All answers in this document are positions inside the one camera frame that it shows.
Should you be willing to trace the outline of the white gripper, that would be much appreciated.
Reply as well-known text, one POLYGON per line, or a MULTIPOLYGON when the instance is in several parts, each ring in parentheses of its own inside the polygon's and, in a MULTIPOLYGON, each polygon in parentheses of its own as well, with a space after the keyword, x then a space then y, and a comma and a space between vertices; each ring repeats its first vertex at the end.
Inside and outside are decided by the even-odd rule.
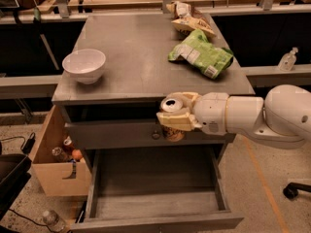
POLYGON ((211 92, 200 97, 196 92, 174 92, 164 99, 165 110, 192 108, 193 115, 185 113, 179 116, 157 113, 161 125, 182 131, 199 128, 207 135, 223 136, 225 128, 225 108, 229 98, 227 93, 211 92))

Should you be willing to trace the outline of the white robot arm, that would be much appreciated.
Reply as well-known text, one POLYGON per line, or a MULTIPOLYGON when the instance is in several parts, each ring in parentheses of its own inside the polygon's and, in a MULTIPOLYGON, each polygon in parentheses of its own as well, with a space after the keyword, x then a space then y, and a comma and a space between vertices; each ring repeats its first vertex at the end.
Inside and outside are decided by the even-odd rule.
POLYGON ((175 130, 240 134, 276 149, 298 149, 311 141, 311 92, 290 84, 273 87, 264 98, 171 93, 156 116, 161 125, 175 130))

